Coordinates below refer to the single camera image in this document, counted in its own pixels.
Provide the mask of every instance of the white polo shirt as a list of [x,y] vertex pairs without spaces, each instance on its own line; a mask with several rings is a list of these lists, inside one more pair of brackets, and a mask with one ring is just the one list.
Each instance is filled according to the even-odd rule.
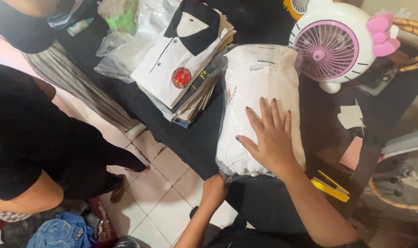
[[259,175],[268,170],[235,139],[244,135],[258,142],[250,126],[245,108],[252,108],[261,116],[259,99],[276,98],[280,115],[290,110],[292,114],[293,151],[298,163],[305,167],[299,129],[298,73],[294,68],[297,52],[280,45],[242,45],[227,53],[228,68],[225,74],[226,111],[217,146],[217,160],[226,173]]
[[183,0],[164,36],[131,77],[173,108],[221,45],[219,27],[220,14],[214,9],[194,0]]

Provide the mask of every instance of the striped skirt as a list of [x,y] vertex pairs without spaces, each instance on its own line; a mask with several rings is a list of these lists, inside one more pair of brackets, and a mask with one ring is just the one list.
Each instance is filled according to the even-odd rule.
[[79,98],[119,130],[126,132],[139,124],[69,60],[68,52],[57,40],[41,53],[23,55],[43,80]]

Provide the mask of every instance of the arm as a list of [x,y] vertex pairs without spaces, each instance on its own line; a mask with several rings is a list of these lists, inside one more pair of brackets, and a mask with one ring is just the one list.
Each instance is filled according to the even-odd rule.
[[60,0],[3,0],[23,14],[49,17],[55,14]]
[[212,215],[223,203],[228,193],[223,176],[217,174],[207,179],[203,184],[203,196],[200,206],[190,220],[174,248],[201,248],[206,234],[206,228]]
[[261,98],[260,107],[262,120],[246,108],[258,144],[245,136],[236,138],[262,166],[285,183],[302,223],[317,244],[331,247],[357,241],[359,235],[355,229],[314,187],[296,161],[291,143],[290,111],[281,119],[275,99],[269,110]]
[[20,196],[9,201],[0,200],[0,211],[38,213],[58,206],[63,198],[63,189],[42,171],[36,183]]
[[56,88],[42,79],[36,77],[33,77],[33,79],[35,80],[35,83],[41,88],[41,90],[47,94],[48,98],[53,100],[54,96],[56,95]]

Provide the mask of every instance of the bottle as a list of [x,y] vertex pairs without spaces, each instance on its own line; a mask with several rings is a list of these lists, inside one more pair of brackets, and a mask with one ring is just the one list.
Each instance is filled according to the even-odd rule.
[[79,21],[78,23],[67,28],[67,32],[69,32],[71,36],[75,36],[78,33],[84,31],[84,29],[88,28],[94,20],[95,19],[91,17],[91,18],[88,18],[87,20]]

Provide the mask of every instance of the black tablecloth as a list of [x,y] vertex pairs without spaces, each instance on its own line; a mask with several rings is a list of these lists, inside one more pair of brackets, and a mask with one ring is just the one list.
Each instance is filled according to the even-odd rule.
[[[234,43],[287,45],[294,25],[280,0],[207,0],[207,4],[226,14],[238,31]],[[121,104],[129,115],[142,121],[157,141],[171,148],[203,179],[218,173],[215,164],[217,139],[222,116],[223,94],[216,87],[207,109],[189,129],[168,122],[162,113],[142,93],[135,83],[126,84],[96,73],[93,68],[101,58],[95,57],[108,27],[91,9],[85,17],[95,17],[92,25],[71,37],[60,32],[58,40],[74,56],[74,62],[93,81]],[[377,165],[380,149],[388,140],[391,128],[418,94],[418,70],[398,74],[380,96],[371,98],[348,84],[336,94],[322,91],[318,84],[300,76],[301,136],[306,155],[307,175],[321,169],[347,189],[347,203],[329,198],[332,205],[345,217],[366,186]],[[357,98],[364,115],[364,144],[360,163],[350,178],[319,161],[315,154],[330,147],[341,151],[351,142],[348,130],[337,119],[340,105],[354,105]],[[305,232],[285,186],[275,180],[251,180],[233,183],[227,197],[228,203],[239,211],[254,227],[274,232]]]

